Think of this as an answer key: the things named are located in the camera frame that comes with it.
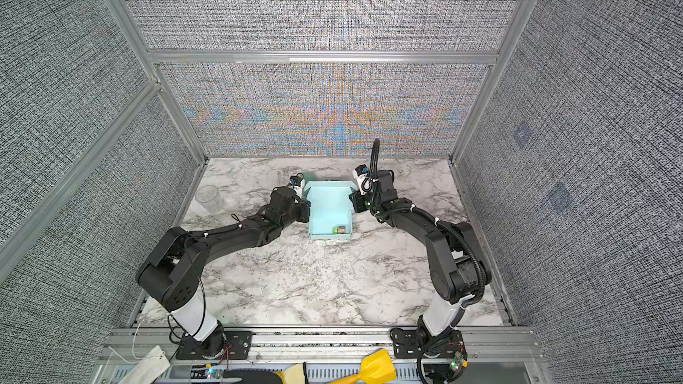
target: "marble table surface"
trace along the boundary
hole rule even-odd
[[[209,214],[193,199],[182,226],[233,224],[231,214],[241,219],[254,214],[289,175],[314,172],[318,180],[349,181],[351,171],[366,161],[211,159],[200,187],[218,187],[226,208]],[[399,196],[441,219],[466,220],[445,159],[380,159],[379,165],[396,173]],[[209,263],[202,280],[208,309],[224,325],[414,325],[434,294],[424,246],[368,212],[353,214],[351,240],[312,241],[307,224],[296,222],[269,245]],[[148,298],[138,321],[166,323],[166,311]],[[460,324],[503,324],[489,286]]]

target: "yellow scoop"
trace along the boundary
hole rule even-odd
[[[361,371],[350,377],[338,379],[329,384],[353,384],[364,380],[367,384],[385,384],[396,379],[396,369],[385,349],[367,356],[361,362]]]

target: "gray panel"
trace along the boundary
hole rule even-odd
[[[161,66],[210,156],[447,155],[482,64]]]
[[[147,82],[102,0],[0,3],[0,244]]]
[[[87,381],[109,330],[128,318],[140,292],[135,271],[171,226],[194,170],[151,99],[0,287],[3,382]]]
[[[153,49],[497,50],[518,0],[125,0]]]
[[[683,369],[680,0],[539,0],[461,163],[559,383]]]

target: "transparent cup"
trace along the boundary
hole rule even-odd
[[[200,187],[195,193],[195,199],[209,213],[219,213],[226,208],[226,204],[215,185]]]

